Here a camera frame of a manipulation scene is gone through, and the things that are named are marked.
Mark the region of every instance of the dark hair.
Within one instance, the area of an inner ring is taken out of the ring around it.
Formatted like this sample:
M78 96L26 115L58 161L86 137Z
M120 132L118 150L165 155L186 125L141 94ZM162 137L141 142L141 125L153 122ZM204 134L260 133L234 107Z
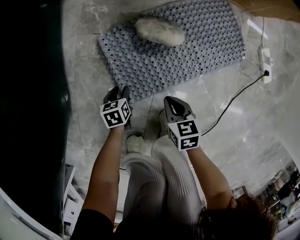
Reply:
M203 210L199 216L199 239L272 240L277 229L277 219L261 212L249 196L236 200L237 208Z

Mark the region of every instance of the leg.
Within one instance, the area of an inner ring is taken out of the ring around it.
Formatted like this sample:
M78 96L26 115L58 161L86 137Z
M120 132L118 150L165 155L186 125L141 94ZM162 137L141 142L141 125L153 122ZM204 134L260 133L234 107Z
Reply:
M167 135L156 140L151 156L163 165L168 182L168 213L177 222L194 225L198 222L202 204L187 160Z
M123 219L132 215L158 217L166 196L161 163L141 153L129 153L123 161L130 174Z

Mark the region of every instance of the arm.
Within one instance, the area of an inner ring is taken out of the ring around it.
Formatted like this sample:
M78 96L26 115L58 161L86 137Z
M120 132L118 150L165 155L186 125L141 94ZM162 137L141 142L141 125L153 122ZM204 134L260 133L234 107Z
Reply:
M119 167L124 125L113 128L93 166L87 196L82 209L106 215L114 223L118 192Z
M202 149L187 150L197 178L207 200L208 209L224 209L229 204L235 207L236 202L225 176L205 155Z

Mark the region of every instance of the power strip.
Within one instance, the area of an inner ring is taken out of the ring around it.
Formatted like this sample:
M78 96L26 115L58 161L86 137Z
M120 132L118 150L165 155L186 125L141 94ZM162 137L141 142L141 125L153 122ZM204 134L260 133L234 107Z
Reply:
M273 59L271 58L269 48L260 47L258 52L259 52L259 58L261 62L262 73L264 73L265 70L269 72L269 76L264 76L262 78L263 83L266 84L272 81Z

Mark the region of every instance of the person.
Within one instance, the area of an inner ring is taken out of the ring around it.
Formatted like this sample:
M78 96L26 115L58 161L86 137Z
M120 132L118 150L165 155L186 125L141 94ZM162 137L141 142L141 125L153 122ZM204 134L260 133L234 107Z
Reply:
M225 176L201 147L175 147L166 134L144 155L143 138L130 136L124 165L130 174L123 221L113 233L124 126L113 128L92 169L89 189L71 240L110 238L262 239L271 240L276 220L261 213L250 197L235 200ZM207 201L202 209L193 166Z

